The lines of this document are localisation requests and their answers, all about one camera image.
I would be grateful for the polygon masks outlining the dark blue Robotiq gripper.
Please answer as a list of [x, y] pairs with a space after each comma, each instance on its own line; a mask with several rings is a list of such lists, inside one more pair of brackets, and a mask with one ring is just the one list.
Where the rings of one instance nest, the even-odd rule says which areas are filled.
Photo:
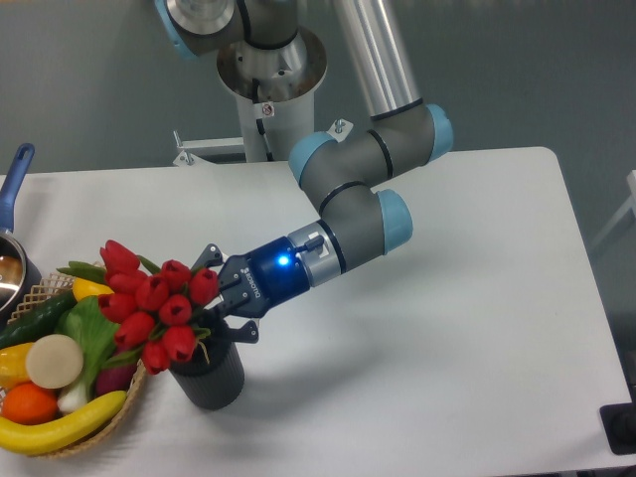
[[[222, 300], [215, 306], [222, 316], [262, 318], [276, 307], [310, 288], [309, 277], [295, 247], [287, 237], [278, 238], [248, 253], [228, 255], [215, 243], [208, 243], [191, 267], [220, 271]], [[222, 342], [255, 344], [259, 341], [254, 320], [232, 328], [225, 319], [209, 319], [206, 327], [211, 339]]]

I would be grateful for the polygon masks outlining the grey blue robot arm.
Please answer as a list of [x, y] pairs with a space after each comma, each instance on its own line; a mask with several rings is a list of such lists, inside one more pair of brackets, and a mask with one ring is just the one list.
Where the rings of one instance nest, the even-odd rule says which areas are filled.
[[409, 210], [385, 182], [445, 153], [453, 130], [445, 112], [422, 101], [387, 1], [339, 1], [335, 10], [372, 127], [353, 136], [337, 120], [313, 128], [313, 94], [326, 74], [319, 39], [298, 22], [293, 1], [159, 1], [175, 49], [218, 55], [218, 73], [238, 105], [237, 138], [182, 141], [180, 158], [241, 154], [284, 161], [316, 222], [242, 255], [208, 250], [220, 268], [221, 299], [202, 325], [216, 340], [254, 343], [271, 308], [407, 242]]

